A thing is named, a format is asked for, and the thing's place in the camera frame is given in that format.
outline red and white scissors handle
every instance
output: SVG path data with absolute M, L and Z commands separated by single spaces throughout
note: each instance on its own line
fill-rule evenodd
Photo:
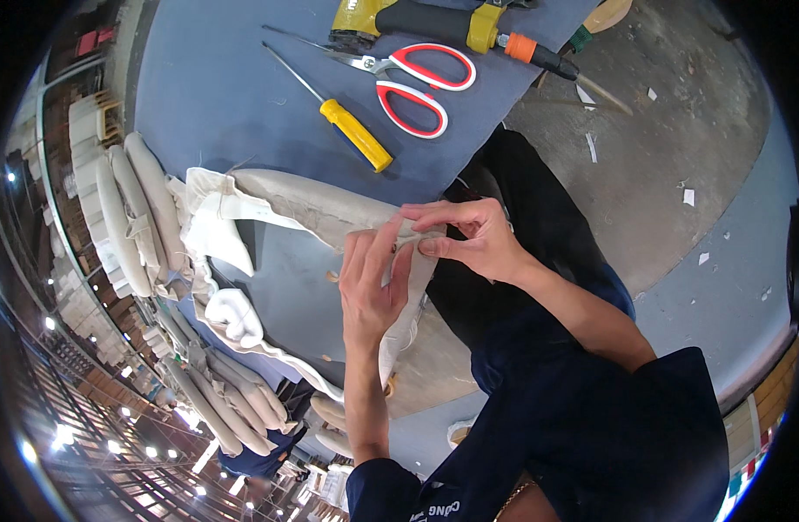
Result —
M 434 113 L 437 114 L 437 128 L 431 131 L 419 130 L 415 129 L 410 124 L 405 123 L 405 121 L 401 120 L 399 116 L 397 116 L 397 114 L 394 112 L 394 109 L 392 109 L 388 103 L 388 93 L 397 94 L 398 96 L 409 99 L 416 104 L 423 105 L 426 107 L 426 109 L 434 111 Z M 449 116 L 447 115 L 447 111 L 443 109 L 443 105 L 438 104 L 434 99 L 431 98 L 430 95 L 423 94 L 417 89 L 412 89 L 403 84 L 379 80 L 376 82 L 376 94 L 379 96 L 379 103 L 382 104 L 382 109 L 385 111 L 388 117 L 391 118 L 391 121 L 393 121 L 397 127 L 400 127 L 403 131 L 411 134 L 412 136 L 431 140 L 432 138 L 436 138 L 443 134 L 449 125 Z
M 451 82 L 445 78 L 440 78 L 437 74 L 432 73 L 429 69 L 420 67 L 419 65 L 413 64 L 408 60 L 408 55 L 414 53 L 415 51 L 437 51 L 439 53 L 446 53 L 450 56 L 453 56 L 457 58 L 465 68 L 467 68 L 467 77 L 463 78 L 459 82 Z M 394 53 L 392 53 L 388 59 L 395 63 L 397 67 L 403 69 L 406 73 L 414 76 L 415 78 L 423 80 L 435 89 L 462 91 L 464 89 L 469 89 L 469 87 L 475 83 L 475 78 L 477 77 L 475 64 L 472 63 L 472 60 L 470 60 L 461 51 L 453 49 L 447 45 L 440 45 L 439 43 L 415 43 L 407 47 L 402 47 L 401 49 L 394 51 Z

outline navy blue shirt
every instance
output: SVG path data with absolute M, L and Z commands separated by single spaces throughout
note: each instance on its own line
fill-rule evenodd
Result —
M 543 308 L 521 315 L 472 352 L 489 399 L 468 436 L 424 484 L 388 458 L 357 466 L 351 522 L 491 521 L 524 470 L 562 521 L 714 519 L 728 451 L 701 350 L 629 373 Z
M 292 446 L 297 443 L 303 433 L 306 433 L 307 427 L 304 426 L 294 436 L 284 435 L 279 430 L 267 430 L 267 438 L 278 447 L 273 449 L 268 456 L 263 457 L 251 451 L 243 444 L 243 451 L 237 457 L 229 457 L 227 454 L 222 453 L 222 449 L 217 449 L 217 459 L 227 471 L 232 475 L 246 475 L 247 477 L 263 476 L 267 479 L 274 479 L 275 473 L 283 465 L 279 458 L 284 453 L 290 453 Z

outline forearm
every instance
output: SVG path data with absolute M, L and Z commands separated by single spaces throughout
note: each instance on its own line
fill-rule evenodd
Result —
M 379 347 L 347 350 L 344 369 L 344 417 L 353 462 L 387 458 L 388 409 L 379 381 Z
M 626 314 L 538 261 L 526 263 L 512 284 L 550 311 L 587 351 L 628 371 L 656 359 L 652 347 Z

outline orange band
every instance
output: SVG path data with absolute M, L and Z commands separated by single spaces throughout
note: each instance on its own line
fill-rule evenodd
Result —
M 504 54 L 530 64 L 534 50 L 536 50 L 536 40 L 530 40 L 530 38 L 520 34 L 510 33 L 507 47 L 504 47 Z

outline blue workbench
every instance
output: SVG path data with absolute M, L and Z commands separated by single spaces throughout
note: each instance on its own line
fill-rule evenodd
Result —
M 598 0 L 542 0 L 536 9 L 508 10 L 499 28 L 559 49 L 597 4 Z M 167 174 L 184 179 L 188 167 L 199 165 L 225 172 L 248 160 L 247 168 L 291 172 L 392 204 L 434 201 L 539 73 L 503 56 L 501 50 L 467 52 L 477 67 L 475 84 L 464 92 L 435 93 L 447 110 L 449 128 L 434 140 L 415 138 L 395 127 L 379 107 L 371 74 L 260 27 L 266 23 L 326 43 L 337 6 L 330 0 L 161 0 L 144 47 L 134 128 Z M 370 171 L 339 141 L 319 114 L 318 100 L 274 61 L 261 40 L 326 98 L 338 99 L 394 155 L 383 174 Z M 385 57 L 420 41 L 430 39 L 386 35 L 370 53 Z M 415 61 L 430 65 L 430 59 L 420 54 Z M 401 71 L 390 75 L 431 92 Z M 279 345 L 314 361 L 321 355 L 343 361 L 338 289 L 324 278 L 341 259 L 329 248 L 314 245 L 305 232 L 252 226 L 254 234 L 248 235 L 253 237 L 242 235 L 254 249 L 255 277 L 240 278 L 225 263 L 217 267 L 226 277 L 243 279 L 240 285 Z M 336 375 L 331 380 L 338 380 L 338 370 L 332 373 Z

